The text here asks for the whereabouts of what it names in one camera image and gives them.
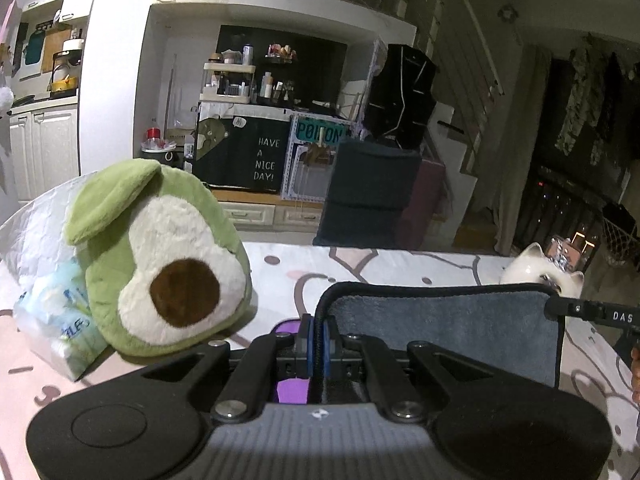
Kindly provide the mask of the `right hand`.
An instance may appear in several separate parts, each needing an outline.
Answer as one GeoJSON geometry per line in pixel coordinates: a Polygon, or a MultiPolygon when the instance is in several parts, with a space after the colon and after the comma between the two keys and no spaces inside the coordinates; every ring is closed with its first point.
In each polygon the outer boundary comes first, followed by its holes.
{"type": "Polygon", "coordinates": [[[634,402],[640,403],[640,349],[634,347],[631,350],[631,388],[634,402]]]}

